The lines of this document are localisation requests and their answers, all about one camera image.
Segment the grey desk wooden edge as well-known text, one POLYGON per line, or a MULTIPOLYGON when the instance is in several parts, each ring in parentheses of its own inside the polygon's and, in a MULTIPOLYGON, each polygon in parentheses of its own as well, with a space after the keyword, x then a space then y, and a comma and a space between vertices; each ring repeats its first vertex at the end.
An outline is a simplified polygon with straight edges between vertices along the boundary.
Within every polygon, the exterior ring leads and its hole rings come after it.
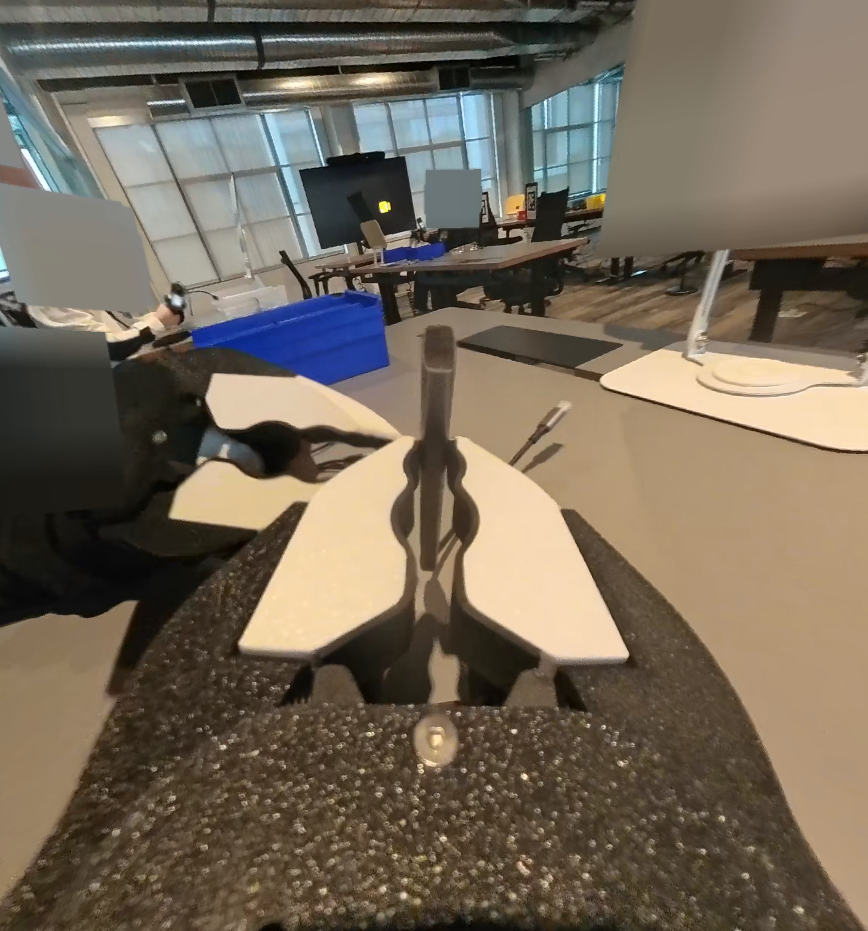
POLYGON ((469 287, 483 288, 492 275, 516 266, 536 266, 550 270, 589 242, 587 237, 557 239, 545 243, 529 241, 510 246, 490 246, 476 250, 449 251, 431 262, 375 265, 367 255, 324 262, 317 266, 320 273, 340 276, 345 280, 360 278, 374 284, 381 296, 381 308, 386 325, 401 322, 402 316, 396 291, 400 283, 409 281, 421 285, 423 294, 434 298, 436 292, 457 294, 469 287))

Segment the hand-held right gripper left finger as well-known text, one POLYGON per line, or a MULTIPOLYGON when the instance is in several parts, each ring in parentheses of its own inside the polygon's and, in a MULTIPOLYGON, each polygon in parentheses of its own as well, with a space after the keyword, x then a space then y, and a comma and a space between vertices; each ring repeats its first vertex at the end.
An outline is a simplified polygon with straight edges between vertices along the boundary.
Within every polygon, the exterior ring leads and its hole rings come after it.
POLYGON ((365 699, 381 698, 415 625, 416 446, 402 436, 323 484, 238 640, 242 656, 344 667, 365 699))

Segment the large paned windows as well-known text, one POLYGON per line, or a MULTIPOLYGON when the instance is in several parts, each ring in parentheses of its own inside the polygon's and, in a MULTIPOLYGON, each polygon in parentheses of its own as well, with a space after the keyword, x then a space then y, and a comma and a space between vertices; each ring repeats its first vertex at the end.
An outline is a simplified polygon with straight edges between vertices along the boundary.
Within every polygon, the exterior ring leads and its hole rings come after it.
POLYGON ((467 90, 161 122, 144 107, 87 126, 166 278, 211 285, 242 275, 245 258, 270 272, 282 250, 297 260, 340 252, 320 246, 300 179, 331 157, 404 157, 421 221, 434 169, 478 169, 498 215, 530 181, 601 194, 621 84, 610 71, 533 104, 516 90, 467 90))

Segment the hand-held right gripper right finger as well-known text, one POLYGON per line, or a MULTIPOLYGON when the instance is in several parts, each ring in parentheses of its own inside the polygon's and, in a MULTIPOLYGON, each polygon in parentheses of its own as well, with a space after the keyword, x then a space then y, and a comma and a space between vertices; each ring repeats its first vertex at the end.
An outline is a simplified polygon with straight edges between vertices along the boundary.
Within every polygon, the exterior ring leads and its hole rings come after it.
POLYGON ((459 701, 499 706, 521 676, 557 692, 563 672, 624 666, 626 641, 555 500, 462 436, 447 480, 444 651, 459 665, 459 701))

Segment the blue plastic bin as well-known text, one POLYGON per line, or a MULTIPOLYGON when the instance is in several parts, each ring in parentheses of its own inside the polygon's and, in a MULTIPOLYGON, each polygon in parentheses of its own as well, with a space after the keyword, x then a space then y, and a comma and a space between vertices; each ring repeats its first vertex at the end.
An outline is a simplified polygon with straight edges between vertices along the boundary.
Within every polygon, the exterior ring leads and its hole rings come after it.
POLYGON ((381 298, 347 289, 200 327, 192 340, 332 386, 389 366, 384 331, 381 298))

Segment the grey usb hub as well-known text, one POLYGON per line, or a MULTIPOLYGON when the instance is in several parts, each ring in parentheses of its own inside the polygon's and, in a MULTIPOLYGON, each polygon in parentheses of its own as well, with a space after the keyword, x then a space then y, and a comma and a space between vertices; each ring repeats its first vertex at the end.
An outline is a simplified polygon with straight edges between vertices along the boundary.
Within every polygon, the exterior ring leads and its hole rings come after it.
POLYGON ((421 435, 419 438, 419 565, 435 568, 440 541, 444 477, 450 449, 450 426, 456 345, 450 327, 434 325, 424 332, 421 355, 421 435))

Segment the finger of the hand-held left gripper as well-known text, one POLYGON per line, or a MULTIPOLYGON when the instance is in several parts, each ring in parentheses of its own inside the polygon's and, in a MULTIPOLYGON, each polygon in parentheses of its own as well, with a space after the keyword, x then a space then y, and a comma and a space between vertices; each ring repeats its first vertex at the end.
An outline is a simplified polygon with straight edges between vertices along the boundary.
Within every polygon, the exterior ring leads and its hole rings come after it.
POLYGON ((277 424, 297 430, 312 443, 385 444, 401 437, 378 413, 298 375, 218 373, 209 382, 205 402, 224 432, 277 424))
POLYGON ((237 530, 263 530, 288 507, 309 503, 323 486, 364 454, 318 464, 315 482, 289 474, 257 479, 236 463, 208 460, 175 491, 169 518, 237 530))

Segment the silver air duct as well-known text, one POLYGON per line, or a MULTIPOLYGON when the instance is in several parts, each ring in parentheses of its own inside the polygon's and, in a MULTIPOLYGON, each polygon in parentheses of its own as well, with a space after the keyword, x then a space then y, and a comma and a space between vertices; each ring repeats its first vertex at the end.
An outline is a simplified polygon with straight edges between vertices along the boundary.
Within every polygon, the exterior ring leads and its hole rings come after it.
POLYGON ((521 90, 533 71, 503 65, 450 65, 345 74, 300 74, 241 79, 238 76, 180 78, 160 87, 147 101, 155 121, 182 116, 264 111, 291 105, 335 105, 463 91, 521 90))
POLYGON ((571 23, 3 23, 0 50, 37 79, 464 62, 578 51, 571 23))

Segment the black monitor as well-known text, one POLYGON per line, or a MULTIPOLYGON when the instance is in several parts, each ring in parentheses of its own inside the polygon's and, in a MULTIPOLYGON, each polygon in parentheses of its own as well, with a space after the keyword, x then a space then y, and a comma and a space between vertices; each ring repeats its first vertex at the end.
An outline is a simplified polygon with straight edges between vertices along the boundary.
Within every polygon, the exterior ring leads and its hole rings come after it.
POLYGON ((567 211, 567 188, 540 193, 536 203, 532 242, 545 243, 561 239, 567 211))

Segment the long grey desk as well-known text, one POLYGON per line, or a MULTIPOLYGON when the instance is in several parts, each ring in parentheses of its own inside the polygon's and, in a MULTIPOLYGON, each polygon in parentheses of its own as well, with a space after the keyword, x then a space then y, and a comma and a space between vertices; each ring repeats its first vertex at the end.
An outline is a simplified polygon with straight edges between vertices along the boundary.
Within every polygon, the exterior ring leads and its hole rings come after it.
POLYGON ((786 293, 844 293, 868 301, 868 234, 735 250, 735 260, 752 263, 749 289, 758 293, 749 340, 770 343, 786 293))

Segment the large black wall screen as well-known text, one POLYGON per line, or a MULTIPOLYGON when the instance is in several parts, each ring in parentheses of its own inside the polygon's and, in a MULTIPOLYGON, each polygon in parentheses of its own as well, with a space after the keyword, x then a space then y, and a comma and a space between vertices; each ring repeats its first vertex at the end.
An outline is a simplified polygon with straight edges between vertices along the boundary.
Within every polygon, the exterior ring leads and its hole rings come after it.
POLYGON ((406 158, 381 151, 334 157, 299 170, 316 239, 322 250, 363 240, 361 225, 376 221, 387 237, 416 229, 406 158))

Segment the black desk panel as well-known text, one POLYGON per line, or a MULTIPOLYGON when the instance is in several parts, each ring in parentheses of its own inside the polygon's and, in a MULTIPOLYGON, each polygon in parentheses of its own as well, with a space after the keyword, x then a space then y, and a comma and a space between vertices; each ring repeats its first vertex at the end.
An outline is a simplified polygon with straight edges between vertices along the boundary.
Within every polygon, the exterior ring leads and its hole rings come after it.
POLYGON ((508 325, 492 327, 457 342, 459 348, 469 351, 562 369, 579 369, 623 345, 614 341, 508 325))

